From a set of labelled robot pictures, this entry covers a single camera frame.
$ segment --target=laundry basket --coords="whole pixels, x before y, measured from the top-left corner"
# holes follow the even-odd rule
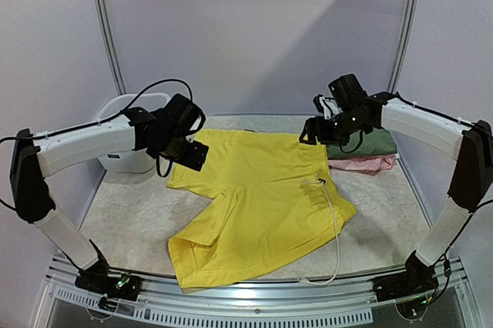
[[[104,119],[123,109],[136,95],[121,95],[109,101],[99,112],[97,118]],[[147,111],[153,111],[168,103],[170,97],[166,93],[148,93],[139,97],[134,107],[142,107]],[[151,170],[155,161],[142,149],[137,152],[116,152],[98,158],[101,165],[110,172],[142,173]]]

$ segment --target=green folded cloth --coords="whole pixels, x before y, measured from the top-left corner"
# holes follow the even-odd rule
[[[349,143],[342,149],[346,152],[356,147],[360,140],[360,133],[351,134]],[[385,129],[374,129],[370,134],[363,135],[363,144],[359,149],[352,153],[344,153],[339,146],[327,146],[329,159],[349,159],[351,157],[364,156],[384,156],[397,153],[397,145],[392,138],[391,133]]]

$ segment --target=robotic arm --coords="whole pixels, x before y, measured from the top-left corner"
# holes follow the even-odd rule
[[[333,81],[329,90],[342,112],[328,116],[316,97],[317,109],[325,113],[306,121],[300,142],[343,146],[354,132],[360,131],[362,137],[373,129],[385,128],[419,139],[456,161],[449,197],[426,239],[407,258],[406,271],[374,280],[379,301],[436,288],[434,266],[467,225],[493,182],[490,125],[482,120],[473,124],[453,119],[388,92],[367,95],[352,74]]]
[[[198,129],[192,130],[198,119]],[[56,209],[45,178],[79,162],[141,149],[156,160],[163,157],[170,165],[176,162],[200,171],[209,148],[186,137],[200,130],[204,122],[202,110],[176,94],[156,111],[125,109],[114,119],[64,129],[56,135],[32,135],[24,129],[17,135],[10,172],[16,212],[39,228],[79,269],[77,287],[106,293],[108,298],[136,300],[140,278],[109,276],[109,265],[96,245]]]

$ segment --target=yellow cloth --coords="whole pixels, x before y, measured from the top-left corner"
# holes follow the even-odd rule
[[[335,237],[325,184],[339,233],[355,213],[329,177],[325,146],[300,144],[286,133],[204,129],[209,146],[200,172],[176,166],[168,186],[214,199],[169,240],[182,288],[212,287],[262,276]]]

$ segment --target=folded clothes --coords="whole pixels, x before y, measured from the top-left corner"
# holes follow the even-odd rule
[[[356,147],[360,135],[358,132],[350,136],[349,143],[343,147],[345,152],[350,152]],[[327,146],[329,159],[346,159],[350,157],[385,156],[397,153],[397,145],[391,133],[385,129],[374,129],[370,134],[363,136],[361,147],[354,152],[342,152],[339,146]]]
[[[325,181],[339,233],[356,214],[330,180],[325,146],[286,133],[204,129],[196,139],[209,146],[202,170],[176,166],[168,183],[214,199],[169,240],[182,288],[262,276],[332,240],[324,189],[303,181]]]
[[[380,172],[394,166],[396,155],[353,157],[350,159],[329,159],[329,166],[355,172]]]

